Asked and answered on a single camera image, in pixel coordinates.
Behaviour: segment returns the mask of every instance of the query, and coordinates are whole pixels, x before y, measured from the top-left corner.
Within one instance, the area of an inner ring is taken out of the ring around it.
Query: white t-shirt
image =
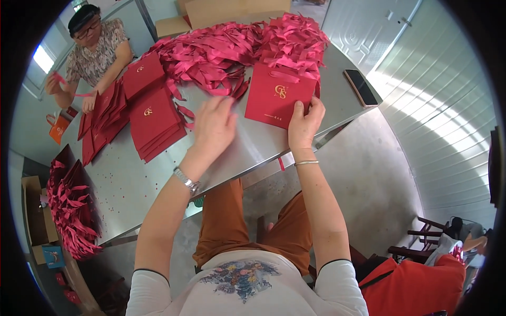
[[[174,300],[159,273],[136,270],[126,316],[368,315],[346,259],[321,269],[314,291],[285,257],[262,250],[221,253]]]

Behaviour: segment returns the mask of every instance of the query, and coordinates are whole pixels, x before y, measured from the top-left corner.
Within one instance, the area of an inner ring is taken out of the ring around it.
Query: eyeglasses
[[[78,36],[76,36],[76,38],[77,38],[77,39],[83,39],[83,38],[85,38],[85,37],[89,34],[90,30],[93,30],[93,29],[97,28],[97,26],[99,26],[99,25],[100,25],[100,18],[98,18],[97,20],[95,20],[95,21],[94,21],[94,22],[90,25],[90,27],[89,27],[89,28],[87,28],[87,29],[85,29],[85,30],[80,30],[80,31],[79,31],[79,35],[78,35]]]

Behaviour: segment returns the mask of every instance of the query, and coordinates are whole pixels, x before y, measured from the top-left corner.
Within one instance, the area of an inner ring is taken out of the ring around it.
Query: orange paper bag
[[[49,136],[51,136],[58,145],[61,145],[62,135],[70,122],[61,115],[56,119],[55,116],[51,114],[46,115],[46,120],[51,125]]]

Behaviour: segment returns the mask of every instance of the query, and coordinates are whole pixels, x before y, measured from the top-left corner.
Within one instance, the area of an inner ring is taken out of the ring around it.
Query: orange pants
[[[311,227],[299,192],[279,212],[278,222],[266,233],[263,244],[249,242],[242,215],[240,179],[224,183],[206,194],[202,210],[202,227],[193,259],[197,267],[217,254],[244,249],[258,249],[282,255],[301,272],[309,274],[309,250],[313,245]]]

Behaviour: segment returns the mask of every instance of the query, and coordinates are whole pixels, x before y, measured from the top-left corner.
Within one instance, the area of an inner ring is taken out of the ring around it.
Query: black hat
[[[82,6],[68,22],[68,31],[73,37],[82,27],[88,23],[96,14],[100,14],[100,8],[94,5]]]

